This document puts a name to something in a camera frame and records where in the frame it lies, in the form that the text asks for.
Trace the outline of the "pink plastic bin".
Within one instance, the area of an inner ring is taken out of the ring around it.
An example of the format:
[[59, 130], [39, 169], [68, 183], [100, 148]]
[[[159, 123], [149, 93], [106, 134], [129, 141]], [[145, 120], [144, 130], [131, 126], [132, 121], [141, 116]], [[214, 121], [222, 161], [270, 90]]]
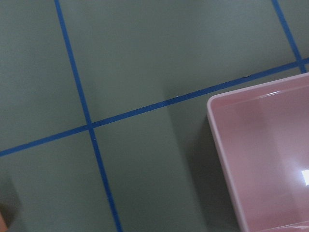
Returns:
[[309, 75], [212, 96], [208, 120], [243, 232], [309, 229]]

